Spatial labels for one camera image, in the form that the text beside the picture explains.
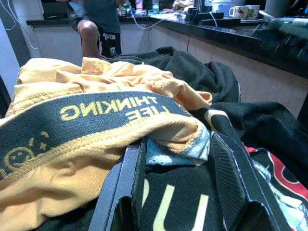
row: mug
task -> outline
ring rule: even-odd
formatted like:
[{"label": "mug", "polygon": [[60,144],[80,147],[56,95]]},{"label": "mug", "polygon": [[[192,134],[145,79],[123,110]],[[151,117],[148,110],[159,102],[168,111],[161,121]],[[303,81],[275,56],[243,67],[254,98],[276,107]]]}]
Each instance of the mug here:
[{"label": "mug", "polygon": [[249,8],[247,20],[256,20],[259,15],[260,5],[247,5],[247,6]]},{"label": "mug", "polygon": [[229,16],[233,18],[246,19],[248,15],[249,7],[248,6],[234,6],[229,10]]}]

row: gray shirt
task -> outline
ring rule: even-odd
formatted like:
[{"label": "gray shirt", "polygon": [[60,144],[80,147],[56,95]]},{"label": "gray shirt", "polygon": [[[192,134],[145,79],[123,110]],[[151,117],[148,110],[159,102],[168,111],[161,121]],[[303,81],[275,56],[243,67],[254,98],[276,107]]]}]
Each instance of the gray shirt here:
[{"label": "gray shirt", "polygon": [[81,3],[71,1],[69,5],[76,18],[90,19],[105,32],[120,33],[115,0],[84,0]]}]

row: cup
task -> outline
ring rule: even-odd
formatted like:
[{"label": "cup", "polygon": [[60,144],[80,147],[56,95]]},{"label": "cup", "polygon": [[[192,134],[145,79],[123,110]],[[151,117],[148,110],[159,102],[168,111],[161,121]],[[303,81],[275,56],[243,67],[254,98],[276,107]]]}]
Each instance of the cup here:
[{"label": "cup", "polygon": [[247,5],[247,6],[249,8],[247,20],[256,20],[259,15],[260,5]]},{"label": "cup", "polygon": [[246,19],[248,16],[249,7],[248,6],[234,6],[229,10],[229,16],[233,18]]}]

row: person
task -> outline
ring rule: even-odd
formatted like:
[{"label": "person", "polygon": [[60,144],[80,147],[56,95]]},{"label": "person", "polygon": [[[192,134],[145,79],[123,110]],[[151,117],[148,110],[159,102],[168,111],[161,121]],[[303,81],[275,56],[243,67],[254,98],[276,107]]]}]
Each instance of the person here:
[{"label": "person", "polygon": [[67,2],[72,28],[81,36],[84,57],[112,58],[122,53],[116,0],[56,0]]}]

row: black shorts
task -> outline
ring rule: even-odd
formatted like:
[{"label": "black shorts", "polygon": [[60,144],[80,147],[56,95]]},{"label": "black shorts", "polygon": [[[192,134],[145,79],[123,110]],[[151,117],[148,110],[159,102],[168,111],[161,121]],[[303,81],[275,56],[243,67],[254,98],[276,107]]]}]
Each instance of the black shorts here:
[{"label": "black shorts", "polygon": [[[87,18],[78,18],[72,22],[72,28],[78,32],[78,23],[82,19]],[[100,45],[102,48],[101,55],[105,58],[113,58],[119,54],[122,54],[121,50],[121,34],[120,33],[111,33],[104,31],[100,26],[96,24],[99,31],[99,38],[97,40],[97,47],[100,49]]]}]

